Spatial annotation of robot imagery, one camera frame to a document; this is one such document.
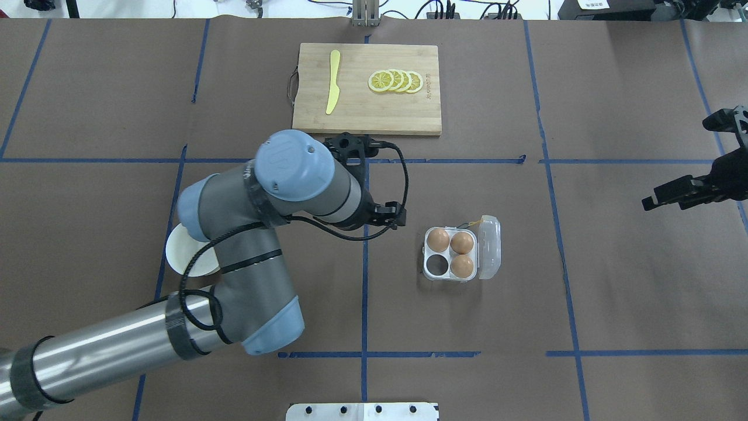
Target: metal arm tube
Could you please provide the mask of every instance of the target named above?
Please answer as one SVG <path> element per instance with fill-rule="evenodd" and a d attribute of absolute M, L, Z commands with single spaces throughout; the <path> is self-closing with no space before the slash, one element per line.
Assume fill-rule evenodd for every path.
<path fill-rule="evenodd" d="M 39 387 L 54 400 L 66 401 L 83 393 L 180 361 L 165 324 L 166 301 L 85 327 L 39 344 L 33 370 Z M 208 300 L 188 297 L 188 308 L 210 322 Z M 215 332 L 187 325 L 203 351 L 224 343 Z M 11 389 L 10 366 L 15 353 L 0 357 L 0 420 L 23 417 L 41 408 L 24 408 Z M 50 403 L 47 407 L 56 406 Z"/>

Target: lemon slice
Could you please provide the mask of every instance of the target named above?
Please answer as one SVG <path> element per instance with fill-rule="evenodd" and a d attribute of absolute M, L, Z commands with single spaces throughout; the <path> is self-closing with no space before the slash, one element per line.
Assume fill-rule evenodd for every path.
<path fill-rule="evenodd" d="M 405 83 L 405 72 L 398 69 L 387 69 L 386 71 L 392 73 L 392 77 L 394 78 L 392 86 L 390 86 L 388 91 L 395 91 L 396 89 L 401 88 L 402 84 Z"/>
<path fill-rule="evenodd" d="M 405 92 L 411 86 L 411 76 L 408 74 L 408 72 L 403 71 L 402 76 L 402 85 L 400 85 L 399 88 L 395 89 L 395 92 Z"/>
<path fill-rule="evenodd" d="M 374 92 L 385 92 L 392 87 L 395 82 L 395 76 L 390 71 L 379 71 L 369 76 L 369 89 Z"/>
<path fill-rule="evenodd" d="M 415 94 L 423 88 L 423 77 L 418 72 L 408 72 L 408 76 L 411 78 L 411 84 L 405 92 Z"/>

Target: white metal plate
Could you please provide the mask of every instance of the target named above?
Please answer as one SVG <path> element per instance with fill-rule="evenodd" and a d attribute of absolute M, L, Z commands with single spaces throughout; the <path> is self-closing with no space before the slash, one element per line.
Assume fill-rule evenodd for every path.
<path fill-rule="evenodd" d="M 286 421 L 439 421 L 438 408 L 428 402 L 295 404 Z"/>

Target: blue tape line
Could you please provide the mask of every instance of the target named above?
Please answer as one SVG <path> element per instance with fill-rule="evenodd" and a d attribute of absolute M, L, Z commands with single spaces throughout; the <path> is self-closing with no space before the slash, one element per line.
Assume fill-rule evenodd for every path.
<path fill-rule="evenodd" d="M 16 118 L 18 118 L 18 113 L 21 111 L 21 104 L 23 103 L 23 98 L 26 96 L 26 89 L 28 89 L 28 84 L 31 82 L 31 76 L 34 75 L 34 69 L 37 66 L 37 62 L 39 61 L 39 56 L 42 53 L 42 47 L 44 47 L 44 41 L 46 40 L 46 36 L 49 33 L 49 26 L 51 24 L 52 20 L 47 19 L 47 23 L 46 25 L 44 25 L 44 32 L 42 32 L 42 37 L 39 39 L 37 52 L 34 54 L 34 59 L 31 60 L 31 66 L 29 67 L 28 73 L 26 74 L 26 80 L 23 82 L 23 88 L 21 88 L 21 94 L 18 96 L 16 109 L 13 110 L 13 116 L 10 117 L 10 123 L 7 126 L 7 130 L 5 130 L 5 138 L 2 141 L 2 145 L 0 145 L 0 158 L 5 155 L 5 149 L 7 148 L 8 142 L 10 141 L 10 135 L 13 132 L 13 126 L 16 125 Z"/>
<path fill-rule="evenodd" d="M 741 215 L 741 219 L 743 220 L 743 228 L 746 230 L 746 234 L 748 234 L 748 217 L 746 217 L 746 209 L 743 206 L 743 202 L 737 202 L 738 203 L 738 212 Z"/>
<path fill-rule="evenodd" d="M 245 163 L 252 158 L 186 158 L 186 163 Z M 409 164 L 522 164 L 527 155 L 515 159 L 406 159 Z M 0 158 L 3 163 L 179 163 L 179 158 Z M 358 163 L 358 158 L 350 159 Z M 399 164 L 400 160 L 375 159 L 370 164 Z"/>
<path fill-rule="evenodd" d="M 546 357 L 668 357 L 748 355 L 748 349 L 619 349 L 598 351 L 548 351 Z"/>
<path fill-rule="evenodd" d="M 713 160 L 540 160 L 539 163 L 549 164 L 616 164 L 616 165 L 663 165 L 663 164 L 688 164 L 688 165 L 711 165 Z"/>
<path fill-rule="evenodd" d="M 245 163 L 252 158 L 187 158 L 187 163 Z"/>
<path fill-rule="evenodd" d="M 561 224 L 559 221 L 558 207 L 556 205 L 556 191 L 554 189 L 553 175 L 551 174 L 551 165 L 548 162 L 550 157 L 548 156 L 548 143 L 545 138 L 545 130 L 543 129 L 543 122 L 540 118 L 540 94 L 538 92 L 538 81 L 535 74 L 535 61 L 533 60 L 533 48 L 530 42 L 530 27 L 527 25 L 527 21 L 522 21 L 524 24 L 524 37 L 527 44 L 527 60 L 530 63 L 530 78 L 533 83 L 533 95 L 535 96 L 535 111 L 538 116 L 538 129 L 540 131 L 540 137 L 542 139 L 543 146 L 543 158 L 545 159 L 545 176 L 548 179 L 548 192 L 551 195 L 551 210 L 554 215 L 554 225 L 556 229 L 556 243 L 561 256 L 561 265 L 563 268 L 563 282 L 566 286 L 566 310 L 568 313 L 568 323 L 571 328 L 571 343 L 574 346 L 575 351 L 579 351 L 579 338 L 577 337 L 577 322 L 574 319 L 574 303 L 571 300 L 571 286 L 568 281 L 568 269 L 566 267 L 566 256 L 563 249 L 563 239 L 561 237 Z M 579 382 L 579 395 L 582 402 L 582 414 L 584 421 L 589 421 L 589 406 L 587 404 L 587 391 L 584 383 L 584 372 L 582 370 L 582 359 L 578 355 L 575 356 L 575 362 L 577 367 L 577 380 Z"/>
<path fill-rule="evenodd" d="M 205 58 L 205 45 L 208 44 L 208 28 L 210 19 L 205 19 L 205 28 L 203 29 L 203 45 L 200 46 L 200 58 L 197 60 L 197 72 L 194 75 L 194 91 L 192 92 L 192 102 L 197 101 L 197 87 L 200 84 L 200 72 L 203 69 L 203 58 Z"/>
<path fill-rule="evenodd" d="M 182 148 L 180 157 L 180 167 L 177 169 L 177 181 L 174 183 L 174 194 L 171 196 L 171 208 L 169 209 L 169 220 L 166 224 L 166 236 L 164 237 L 164 248 L 161 254 L 161 266 L 159 267 L 159 278 L 156 281 L 156 291 L 153 293 L 153 299 L 158 300 L 161 297 L 161 287 L 164 284 L 164 274 L 166 272 L 166 242 L 169 240 L 172 225 L 174 224 L 174 210 L 177 208 L 177 199 L 180 197 L 182 186 L 182 173 L 185 169 L 185 157 L 187 156 L 187 145 Z"/>
<path fill-rule="evenodd" d="M 527 155 L 520 155 L 514 159 L 448 159 L 448 158 L 405 158 L 406 164 L 523 164 Z M 372 164 L 399 164 L 399 159 L 388 160 L 383 158 L 369 159 Z"/>
<path fill-rule="evenodd" d="M 366 358 L 474 358 L 480 351 L 368 351 Z M 279 352 L 278 358 L 362 358 L 363 352 L 327 351 L 327 352 Z"/>
<path fill-rule="evenodd" d="M 369 189 L 369 160 L 364 160 L 364 168 L 366 169 L 366 178 L 364 178 L 364 186 Z M 364 225 L 364 237 L 369 235 L 369 226 Z M 369 400 L 369 387 L 367 380 L 368 361 L 367 353 L 369 352 L 369 241 L 364 241 L 364 252 L 363 252 L 363 264 L 362 264 L 362 277 L 361 277 L 361 401 L 367 402 Z"/>
<path fill-rule="evenodd" d="M 699 88 L 699 95 L 701 95 L 702 102 L 704 103 L 704 110 L 706 111 L 706 115 L 711 115 L 711 107 L 709 106 L 709 101 L 706 99 L 706 93 L 704 92 L 704 86 L 701 83 L 701 78 L 699 77 L 699 70 L 696 69 L 696 62 L 693 60 L 693 53 L 691 52 L 691 42 L 688 40 L 688 30 L 686 29 L 686 21 L 681 19 L 681 33 L 683 34 L 683 42 L 686 46 L 686 53 L 688 54 L 688 61 L 691 63 L 691 70 L 693 71 L 693 78 L 696 80 L 696 87 Z M 714 134 L 714 142 L 717 143 L 717 149 L 720 151 L 720 155 L 725 154 L 725 147 L 722 145 L 722 141 L 720 140 L 720 135 L 717 132 L 712 132 Z M 743 207 L 743 204 L 740 202 L 738 203 L 738 212 L 741 215 L 741 220 L 743 221 L 743 227 L 746 230 L 746 234 L 748 234 L 748 218 L 746 218 L 746 211 Z"/>
<path fill-rule="evenodd" d="M 1 158 L 3 163 L 111 163 L 148 164 L 178 163 L 178 158 Z"/>
<path fill-rule="evenodd" d="M 140 417 L 140 405 L 143 401 L 143 389 L 145 388 L 145 375 L 141 375 L 138 381 L 138 392 L 135 394 L 135 406 L 132 408 L 132 421 L 138 421 Z"/>
<path fill-rule="evenodd" d="M 480 351 L 373 351 L 367 352 L 369 358 L 474 358 Z"/>
<path fill-rule="evenodd" d="M 686 21 L 683 19 L 681 19 L 681 33 L 683 34 L 683 42 L 686 46 L 688 61 L 691 63 L 693 78 L 696 80 L 696 87 L 699 89 L 699 95 L 701 95 L 702 103 L 704 104 L 704 110 L 706 110 L 706 115 L 710 115 L 711 107 L 709 106 L 709 101 L 707 101 L 706 99 L 704 87 L 702 86 L 701 78 L 699 77 L 699 71 L 696 69 L 696 62 L 693 60 L 693 53 L 691 53 L 691 42 L 688 40 L 688 31 L 686 30 Z M 720 135 L 718 135 L 717 132 L 712 132 L 712 134 L 714 134 L 714 141 L 717 143 L 717 149 L 720 151 L 720 155 L 724 155 L 725 148 L 722 146 L 722 141 L 720 141 Z"/>
<path fill-rule="evenodd" d="M 361 352 L 279 352 L 278 358 L 361 358 Z"/>

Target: cutting board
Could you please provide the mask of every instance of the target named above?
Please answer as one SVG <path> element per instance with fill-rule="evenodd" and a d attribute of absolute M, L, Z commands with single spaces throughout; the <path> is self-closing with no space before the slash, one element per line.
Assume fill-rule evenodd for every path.
<path fill-rule="evenodd" d="M 330 88 L 330 51 L 340 51 L 340 97 L 326 115 Z M 415 94 L 376 93 L 369 76 L 377 70 L 420 73 Z M 439 53 L 436 46 L 303 43 L 298 54 L 298 93 L 293 128 L 307 133 L 441 134 Z"/>

